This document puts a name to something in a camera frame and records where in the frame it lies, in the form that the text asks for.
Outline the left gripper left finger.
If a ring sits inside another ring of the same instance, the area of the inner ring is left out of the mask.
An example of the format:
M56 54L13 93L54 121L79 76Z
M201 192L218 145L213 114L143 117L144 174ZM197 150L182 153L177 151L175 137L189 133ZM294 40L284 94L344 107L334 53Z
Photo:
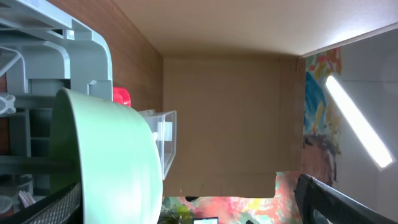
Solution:
M73 183L27 208L1 219L1 224L68 223L81 212L81 182Z

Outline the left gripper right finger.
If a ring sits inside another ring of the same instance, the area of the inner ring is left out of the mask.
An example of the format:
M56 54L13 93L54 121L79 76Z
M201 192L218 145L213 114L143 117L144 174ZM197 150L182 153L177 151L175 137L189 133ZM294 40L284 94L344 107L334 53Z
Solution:
M307 174L300 175L294 192L304 224L397 224Z

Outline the green bowl with rice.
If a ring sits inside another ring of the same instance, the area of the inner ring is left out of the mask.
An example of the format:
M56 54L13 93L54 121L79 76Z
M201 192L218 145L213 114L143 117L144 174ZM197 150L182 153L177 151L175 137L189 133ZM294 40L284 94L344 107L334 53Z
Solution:
M81 182L84 223L157 223L163 184L155 140L134 109L66 88L55 96L50 158L75 170L50 175L50 192Z

